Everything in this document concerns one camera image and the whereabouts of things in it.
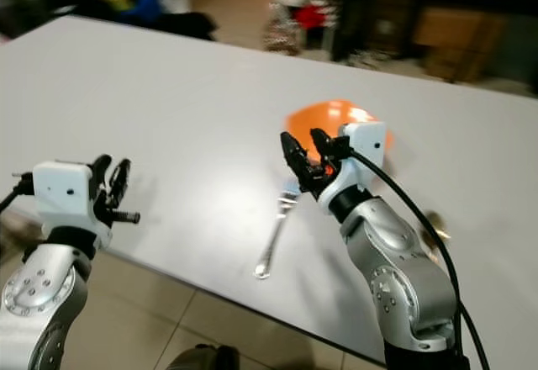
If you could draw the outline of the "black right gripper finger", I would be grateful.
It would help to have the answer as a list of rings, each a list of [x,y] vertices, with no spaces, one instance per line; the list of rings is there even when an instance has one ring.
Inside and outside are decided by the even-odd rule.
[[[316,166],[339,166],[345,158],[345,138],[334,138],[322,128],[312,128],[309,135],[318,152],[318,160],[311,159]]]
[[[292,133],[283,131],[280,141],[286,165],[292,170],[297,179],[312,179],[313,166],[305,150]]]

